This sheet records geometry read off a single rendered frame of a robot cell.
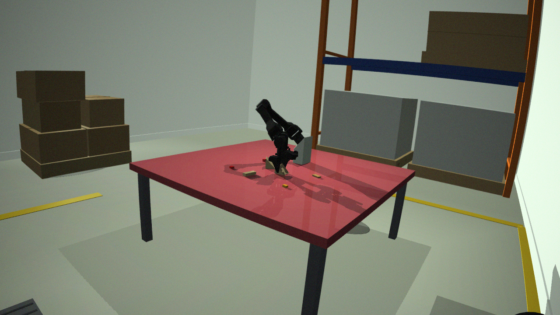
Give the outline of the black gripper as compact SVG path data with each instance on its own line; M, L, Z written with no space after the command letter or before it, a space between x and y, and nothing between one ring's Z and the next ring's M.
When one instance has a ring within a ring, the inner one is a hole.
M280 164L283 163L283 165L286 167L288 161L290 160L288 157L283 157L283 152L285 149L289 149L288 145L284 145L281 148L277 148L277 153L275 153L275 155L269 156L268 161L271 161L275 167L275 170L277 173L279 173L279 169L280 169Z

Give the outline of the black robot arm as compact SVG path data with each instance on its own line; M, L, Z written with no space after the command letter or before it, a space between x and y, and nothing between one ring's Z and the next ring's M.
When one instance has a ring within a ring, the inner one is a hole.
M304 138L301 134L302 130L298 125L291 122L287 122L282 116L278 115L272 108L267 99L261 100L256 105L256 111L260 114L264 122L266 123L266 130L269 137L274 141L274 145L278 148L288 145L288 138L294 140L298 145ZM274 122L274 120L277 122ZM283 131L283 128L284 131ZM298 131L298 132L297 132ZM296 134L295 134L296 133ZM293 137L292 137L293 136ZM283 157L288 157L290 160L296 160L298 157L298 151L290 151L290 148L285 149L283 152Z

